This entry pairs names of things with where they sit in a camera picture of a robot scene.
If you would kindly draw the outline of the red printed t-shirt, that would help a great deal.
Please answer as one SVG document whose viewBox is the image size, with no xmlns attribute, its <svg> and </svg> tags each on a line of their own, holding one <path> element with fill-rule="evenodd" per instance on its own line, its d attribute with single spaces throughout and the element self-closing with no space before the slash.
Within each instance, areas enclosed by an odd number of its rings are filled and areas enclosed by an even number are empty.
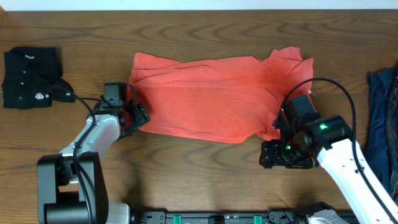
<svg viewBox="0 0 398 224">
<path fill-rule="evenodd" d="M 239 144 L 257 135 L 277 139 L 272 125 L 283 99 L 310 93 L 313 59 L 300 49 L 252 56 L 179 62 L 138 52 L 129 82 L 150 120 L 142 130 Z"/>
</svg>

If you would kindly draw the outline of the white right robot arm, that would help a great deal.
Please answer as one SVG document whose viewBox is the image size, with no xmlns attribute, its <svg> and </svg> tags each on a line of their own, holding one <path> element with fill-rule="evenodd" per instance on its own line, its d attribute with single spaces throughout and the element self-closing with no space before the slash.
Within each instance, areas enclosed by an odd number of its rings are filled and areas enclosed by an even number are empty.
<svg viewBox="0 0 398 224">
<path fill-rule="evenodd" d="M 322 167 L 335 181 L 360 223 L 397 223 L 397 205 L 366 162 L 341 116 L 285 119 L 280 139 L 264 141 L 259 163 L 265 169 Z"/>
</svg>

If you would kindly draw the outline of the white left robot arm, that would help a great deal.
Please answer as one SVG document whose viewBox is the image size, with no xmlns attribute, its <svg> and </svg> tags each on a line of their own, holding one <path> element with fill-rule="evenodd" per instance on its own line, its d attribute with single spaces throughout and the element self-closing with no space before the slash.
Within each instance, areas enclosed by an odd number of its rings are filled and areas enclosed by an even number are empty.
<svg viewBox="0 0 398 224">
<path fill-rule="evenodd" d="M 37 162 L 39 223 L 132 223 L 126 203 L 110 202 L 101 160 L 111 145 L 149 122 L 140 103 L 93 110 L 81 133 Z"/>
</svg>

